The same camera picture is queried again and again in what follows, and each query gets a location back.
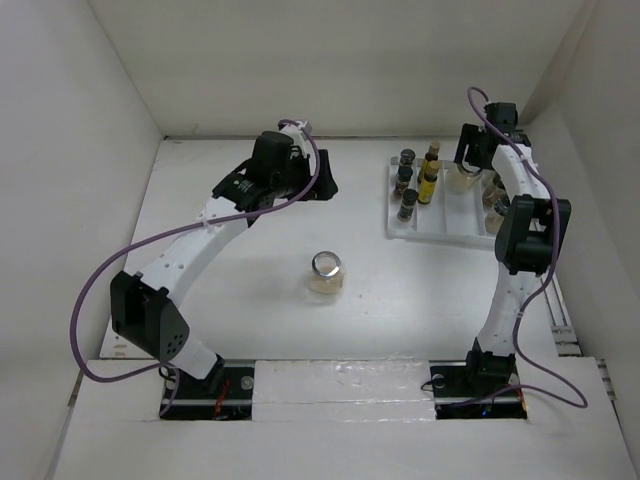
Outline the glass jar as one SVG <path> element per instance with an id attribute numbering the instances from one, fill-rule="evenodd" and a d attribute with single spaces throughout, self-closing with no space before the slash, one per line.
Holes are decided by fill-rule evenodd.
<path id="1" fill-rule="evenodd" d="M 306 280 L 309 301 L 329 304 L 341 295 L 346 282 L 346 266 L 332 251 L 320 251 L 311 259 L 311 269 Z"/>
<path id="2" fill-rule="evenodd" d="M 453 163 L 445 175 L 446 189 L 451 194 L 461 195 L 470 190 L 482 174 L 482 169 L 469 169 L 464 165 Z"/>

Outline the yellow-label bottle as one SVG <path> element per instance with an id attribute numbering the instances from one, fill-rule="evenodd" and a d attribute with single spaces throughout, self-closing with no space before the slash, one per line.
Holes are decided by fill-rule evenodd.
<path id="1" fill-rule="evenodd" d="M 432 141 L 429 144 L 429 147 L 425 153 L 425 156 L 421 165 L 420 176 L 419 176 L 420 179 L 423 178 L 428 165 L 432 161 L 436 161 L 439 158 L 440 148 L 441 148 L 441 143 L 439 141 Z"/>
<path id="2" fill-rule="evenodd" d="M 421 181 L 419 182 L 419 192 L 417 202 L 421 205 L 427 205 L 432 201 L 438 174 L 440 171 L 441 162 L 438 160 L 429 161 L 426 163 L 424 172 L 421 174 Z"/>

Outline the black-cap jar back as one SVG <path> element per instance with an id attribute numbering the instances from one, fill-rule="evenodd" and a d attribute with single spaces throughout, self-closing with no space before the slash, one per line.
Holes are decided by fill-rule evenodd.
<path id="1" fill-rule="evenodd" d="M 493 207 L 505 195 L 504 184 L 499 174 L 495 173 L 487 183 L 482 194 L 482 203 L 486 208 Z"/>

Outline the black-cap jar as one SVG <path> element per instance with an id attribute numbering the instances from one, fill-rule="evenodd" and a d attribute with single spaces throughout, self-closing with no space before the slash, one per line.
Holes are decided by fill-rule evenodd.
<path id="1" fill-rule="evenodd" d="M 505 195 L 504 184 L 499 174 L 495 173 L 487 183 L 482 194 L 482 203 L 486 208 L 493 207 Z"/>
<path id="2" fill-rule="evenodd" d="M 510 207 L 510 200 L 504 195 L 489 209 L 485 216 L 485 230 L 487 234 L 496 235 L 500 230 Z"/>

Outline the small spice bottle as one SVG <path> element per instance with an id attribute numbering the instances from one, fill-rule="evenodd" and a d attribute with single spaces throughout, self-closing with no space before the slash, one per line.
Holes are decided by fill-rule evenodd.
<path id="1" fill-rule="evenodd" d="M 414 161 L 416 158 L 416 153 L 414 150 L 406 148 L 400 152 L 398 163 L 403 167 L 413 167 Z"/>
<path id="2" fill-rule="evenodd" d="M 401 198 L 404 191 L 408 188 L 413 175 L 413 168 L 407 165 L 400 165 L 395 177 L 395 187 L 393 195 L 395 198 Z"/>
<path id="3" fill-rule="evenodd" d="M 414 209 L 418 200 L 418 192 L 414 189 L 407 188 L 404 190 L 397 218 L 402 222 L 408 222 L 412 219 Z"/>

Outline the black-cap jar front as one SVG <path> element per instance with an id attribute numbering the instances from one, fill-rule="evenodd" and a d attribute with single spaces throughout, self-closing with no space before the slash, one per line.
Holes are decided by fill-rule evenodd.
<path id="1" fill-rule="evenodd" d="M 489 209 L 485 216 L 485 230 L 487 234 L 496 235 L 500 230 L 510 207 L 510 200 L 504 195 Z"/>

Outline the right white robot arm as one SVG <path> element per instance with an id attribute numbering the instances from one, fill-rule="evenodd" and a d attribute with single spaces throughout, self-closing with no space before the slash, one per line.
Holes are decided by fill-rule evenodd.
<path id="1" fill-rule="evenodd" d="M 546 288 L 540 277 L 553 277 L 571 204 L 557 198 L 535 167 L 528 140 L 518 135 L 513 103 L 488 102 L 472 109 L 483 125 L 463 126 L 454 162 L 496 172 L 508 198 L 494 241 L 496 290 L 460 380 L 468 396 L 491 398 L 511 389 L 507 383 L 522 354 L 518 337 L 524 313 Z"/>

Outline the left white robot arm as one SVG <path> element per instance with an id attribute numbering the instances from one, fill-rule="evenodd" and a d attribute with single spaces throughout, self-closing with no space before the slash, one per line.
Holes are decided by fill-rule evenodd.
<path id="1" fill-rule="evenodd" d="M 179 307 L 213 259 L 258 218 L 294 201 L 331 199 L 337 185 L 328 153 L 302 121 L 282 120 L 255 140 L 252 154 L 213 189 L 197 223 L 134 274 L 110 284 L 113 331 L 164 365 L 188 375 L 201 396 L 222 387 L 223 359 L 199 341 Z"/>

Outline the white divided organizer tray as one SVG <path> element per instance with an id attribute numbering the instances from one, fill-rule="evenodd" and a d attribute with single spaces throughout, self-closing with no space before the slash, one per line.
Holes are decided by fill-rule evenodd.
<path id="1" fill-rule="evenodd" d="M 485 229 L 486 209 L 482 203 L 482 184 L 478 180 L 462 194 L 453 194 L 446 186 L 446 173 L 455 164 L 441 160 L 432 201 L 427 205 L 417 203 L 408 222 L 398 219 L 400 199 L 393 195 L 399 167 L 397 156 L 391 157 L 388 166 L 388 196 L 386 207 L 386 233 L 391 238 L 438 242 L 464 248 L 493 250 L 495 235 Z"/>

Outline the white foam block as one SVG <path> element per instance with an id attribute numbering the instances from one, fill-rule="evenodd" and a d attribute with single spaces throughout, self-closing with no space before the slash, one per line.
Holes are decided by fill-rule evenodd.
<path id="1" fill-rule="evenodd" d="M 428 364 L 414 360 L 259 361 L 258 422 L 418 423 L 435 419 L 421 389 Z"/>

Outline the aluminium rail right side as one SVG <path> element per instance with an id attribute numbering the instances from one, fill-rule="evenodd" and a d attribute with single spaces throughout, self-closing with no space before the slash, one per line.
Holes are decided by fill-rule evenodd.
<path id="1" fill-rule="evenodd" d="M 568 199 L 576 211 L 577 201 L 573 198 L 576 187 L 573 182 L 579 177 L 575 148 L 563 138 L 539 134 L 536 138 L 536 158 L 543 177 L 554 187 L 556 194 Z M 551 314 L 551 331 L 559 357 L 582 357 L 583 352 L 577 338 L 574 325 L 566 304 L 565 295 L 559 278 L 561 267 L 566 264 L 569 250 L 569 234 L 565 235 L 561 249 L 560 266 L 556 268 L 552 284 L 545 294 Z"/>

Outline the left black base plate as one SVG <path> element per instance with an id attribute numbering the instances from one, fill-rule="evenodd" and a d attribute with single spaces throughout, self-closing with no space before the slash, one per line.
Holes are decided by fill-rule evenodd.
<path id="1" fill-rule="evenodd" d="M 255 363 L 231 361 L 211 384 L 160 369 L 164 390 L 159 417 L 167 421 L 248 421 L 252 419 Z"/>

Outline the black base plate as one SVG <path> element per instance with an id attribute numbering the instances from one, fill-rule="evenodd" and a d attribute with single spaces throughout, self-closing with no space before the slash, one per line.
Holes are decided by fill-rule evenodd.
<path id="1" fill-rule="evenodd" d="M 231 361 L 211 384 L 160 369 L 164 390 L 159 417 L 167 421 L 248 421 L 252 419 L 255 363 Z"/>
<path id="2" fill-rule="evenodd" d="M 506 387 L 506 382 L 473 385 L 466 378 L 464 366 L 433 364 L 421 390 L 432 394 L 437 420 L 526 420 L 528 414 L 519 391 L 490 397 Z"/>

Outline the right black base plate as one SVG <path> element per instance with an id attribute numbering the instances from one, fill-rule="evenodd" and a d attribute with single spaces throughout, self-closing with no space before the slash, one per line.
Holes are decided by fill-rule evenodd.
<path id="1" fill-rule="evenodd" d="M 437 420 L 526 420 L 528 414 L 519 391 L 490 397 L 506 387 L 506 382 L 473 385 L 466 378 L 464 366 L 433 364 L 421 390 L 432 394 Z"/>

